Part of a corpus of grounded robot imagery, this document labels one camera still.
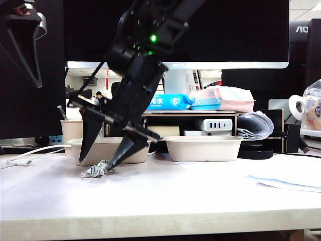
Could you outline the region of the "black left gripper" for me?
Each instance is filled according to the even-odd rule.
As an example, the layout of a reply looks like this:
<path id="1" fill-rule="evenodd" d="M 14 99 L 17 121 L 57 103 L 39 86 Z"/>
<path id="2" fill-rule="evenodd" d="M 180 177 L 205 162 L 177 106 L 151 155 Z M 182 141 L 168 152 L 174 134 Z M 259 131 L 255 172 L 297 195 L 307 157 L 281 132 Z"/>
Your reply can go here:
<path id="1" fill-rule="evenodd" d="M 36 40 L 46 35 L 46 24 L 35 1 L 1 1 L 1 47 L 36 88 L 43 86 Z"/>

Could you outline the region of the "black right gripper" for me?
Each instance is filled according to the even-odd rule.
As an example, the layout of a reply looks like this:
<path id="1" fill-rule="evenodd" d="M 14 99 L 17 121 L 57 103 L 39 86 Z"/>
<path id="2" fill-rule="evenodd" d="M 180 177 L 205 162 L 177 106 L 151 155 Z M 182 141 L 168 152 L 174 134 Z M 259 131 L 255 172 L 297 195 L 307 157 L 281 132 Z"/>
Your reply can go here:
<path id="1" fill-rule="evenodd" d="M 70 97 L 67 106 L 79 107 L 83 120 L 80 161 L 87 157 L 104 121 L 128 132 L 109 160 L 108 170 L 147 147 L 147 140 L 154 143 L 159 140 L 158 134 L 146 130 L 140 123 L 166 71 L 168 68 L 160 61 L 135 60 L 128 66 L 112 99 L 89 100 L 79 91 Z"/>

